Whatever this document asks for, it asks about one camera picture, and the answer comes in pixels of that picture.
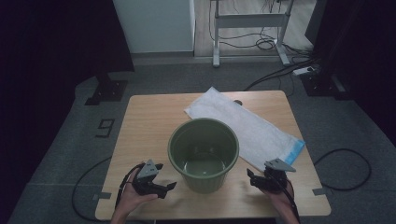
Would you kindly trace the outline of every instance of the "power strip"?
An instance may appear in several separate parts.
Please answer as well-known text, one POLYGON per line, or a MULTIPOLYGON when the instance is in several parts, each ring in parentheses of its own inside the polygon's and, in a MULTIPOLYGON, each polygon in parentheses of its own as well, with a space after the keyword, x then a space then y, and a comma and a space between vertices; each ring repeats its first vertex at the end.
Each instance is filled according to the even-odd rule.
POLYGON ((311 75, 315 73, 315 69, 311 66, 309 67, 305 67, 305 68, 300 68, 300 69, 296 69, 293 71, 293 74, 295 76, 300 76, 300 75, 311 75))

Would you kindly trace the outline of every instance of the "blue towel edge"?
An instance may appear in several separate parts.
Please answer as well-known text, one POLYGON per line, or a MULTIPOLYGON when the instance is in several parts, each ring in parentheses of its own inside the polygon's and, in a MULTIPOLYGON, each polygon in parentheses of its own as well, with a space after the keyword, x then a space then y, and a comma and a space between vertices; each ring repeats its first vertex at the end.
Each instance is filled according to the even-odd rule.
POLYGON ((305 146, 305 141, 299 139, 294 144, 289 156, 285 159, 285 163, 287 163, 288 165, 292 165, 294 161, 297 159, 297 157, 300 155, 304 146, 305 146))

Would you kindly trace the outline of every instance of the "gray carpet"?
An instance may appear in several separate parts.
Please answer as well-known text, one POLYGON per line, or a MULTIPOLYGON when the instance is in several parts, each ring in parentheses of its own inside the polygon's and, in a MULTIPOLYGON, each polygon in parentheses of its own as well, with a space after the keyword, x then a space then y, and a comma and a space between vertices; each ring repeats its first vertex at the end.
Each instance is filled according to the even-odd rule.
MULTIPOLYGON (((132 95, 241 91, 252 81, 282 68, 280 63, 209 63, 138 65, 134 73, 113 73, 112 79, 129 81, 121 102, 84 105, 97 85, 91 78, 76 87, 74 102, 46 157, 25 187, 9 223, 84 223, 73 210, 71 195, 79 177, 112 155, 122 118, 132 95), (114 119, 108 138, 98 129, 102 119, 114 119)), ((327 190, 332 213, 327 217, 302 217, 302 223, 396 223, 396 149, 353 101, 308 97, 297 77, 274 78, 252 91, 281 89, 289 97, 294 116, 313 161, 336 148, 354 149, 372 166, 369 181, 352 191, 327 190)), ((76 207, 94 218, 109 161, 94 168, 76 191, 76 207)), ((332 154, 317 165, 321 181, 340 188, 359 183, 368 173, 366 164, 349 152, 332 154)))

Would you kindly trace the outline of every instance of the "white wall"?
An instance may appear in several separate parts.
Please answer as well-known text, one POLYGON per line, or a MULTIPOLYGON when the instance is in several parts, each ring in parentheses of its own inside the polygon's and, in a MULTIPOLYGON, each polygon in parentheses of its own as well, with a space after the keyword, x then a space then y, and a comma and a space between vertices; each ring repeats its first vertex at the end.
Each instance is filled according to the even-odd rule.
POLYGON ((193 0, 113 0, 131 53, 193 51, 193 0))

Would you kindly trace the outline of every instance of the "metal frame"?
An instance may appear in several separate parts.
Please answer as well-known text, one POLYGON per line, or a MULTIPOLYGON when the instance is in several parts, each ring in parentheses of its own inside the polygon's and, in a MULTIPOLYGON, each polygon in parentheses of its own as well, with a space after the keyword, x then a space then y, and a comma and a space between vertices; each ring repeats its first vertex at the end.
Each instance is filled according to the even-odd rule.
POLYGON ((220 15, 219 0, 216 1, 215 12, 215 40, 213 44, 213 66, 220 66, 219 58, 219 29, 223 28, 248 28, 248 27, 280 27, 278 39, 274 40, 277 53, 283 65, 290 65, 288 56, 285 53, 283 38, 285 37, 286 28, 288 27, 291 8, 294 0, 290 0, 286 12, 283 13, 264 13, 250 15, 220 15))

